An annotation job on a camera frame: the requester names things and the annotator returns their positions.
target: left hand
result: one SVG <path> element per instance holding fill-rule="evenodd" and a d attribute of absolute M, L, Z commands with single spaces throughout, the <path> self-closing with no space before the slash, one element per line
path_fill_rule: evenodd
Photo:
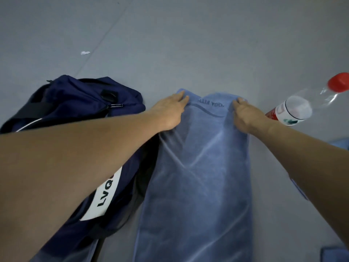
<path fill-rule="evenodd" d="M 161 99 L 148 112 L 158 118 L 160 131 L 171 130 L 180 123 L 181 114 L 189 101 L 184 91 Z"/>

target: plastic water bottle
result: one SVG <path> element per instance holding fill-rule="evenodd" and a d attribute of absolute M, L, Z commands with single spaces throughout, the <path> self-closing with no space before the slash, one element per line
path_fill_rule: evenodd
<path fill-rule="evenodd" d="M 287 126 L 293 126 L 314 112 L 328 107 L 339 93 L 349 90 L 349 73 L 332 77 L 325 87 L 305 88 L 270 110 L 266 116 Z"/>

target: bag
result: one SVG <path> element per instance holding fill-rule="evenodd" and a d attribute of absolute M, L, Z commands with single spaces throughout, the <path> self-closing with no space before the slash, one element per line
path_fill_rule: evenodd
<path fill-rule="evenodd" d="M 109 77 L 77 80 L 62 75 L 48 82 L 4 123 L 0 133 L 137 114 L 145 110 L 139 92 Z M 156 139 L 152 140 L 152 145 L 156 145 Z M 121 228 L 142 200 L 136 193 L 134 181 L 139 164 L 145 158 L 143 148 L 80 204 L 42 251 L 65 257 L 73 250 L 86 247 L 93 239 L 105 238 Z"/>
<path fill-rule="evenodd" d="M 133 261 L 251 262 L 248 136 L 233 123 L 237 96 L 185 94 L 181 123 L 160 133 Z"/>

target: gray floor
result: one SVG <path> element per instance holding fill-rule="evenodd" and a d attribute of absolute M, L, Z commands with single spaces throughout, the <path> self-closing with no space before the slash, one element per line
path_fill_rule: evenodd
<path fill-rule="evenodd" d="M 61 74 L 110 76 L 148 108 L 186 88 L 269 111 L 349 71 L 348 9 L 349 0 L 1 0 L 0 122 Z M 348 102 L 343 94 L 295 128 L 325 141 L 349 136 Z M 254 261 L 318 261 L 339 239 L 255 138 L 250 154 Z M 99 261 L 130 261 L 134 235 L 111 237 Z"/>

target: white label on bag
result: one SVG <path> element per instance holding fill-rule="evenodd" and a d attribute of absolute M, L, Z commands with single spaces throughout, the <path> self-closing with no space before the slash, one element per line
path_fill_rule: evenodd
<path fill-rule="evenodd" d="M 80 219 L 81 221 L 90 220 L 105 214 L 118 186 L 121 170 L 122 167 L 96 189 L 92 203 L 85 215 Z"/>
<path fill-rule="evenodd" d="M 303 121 L 304 119 L 298 119 L 295 118 L 294 116 L 292 116 L 285 105 L 286 101 L 283 102 L 282 104 L 278 105 L 276 108 L 274 108 L 273 110 L 270 110 L 266 116 L 268 118 L 274 119 L 274 120 L 278 120 L 280 121 L 282 124 L 285 124 L 286 126 L 293 126 L 301 121 Z"/>

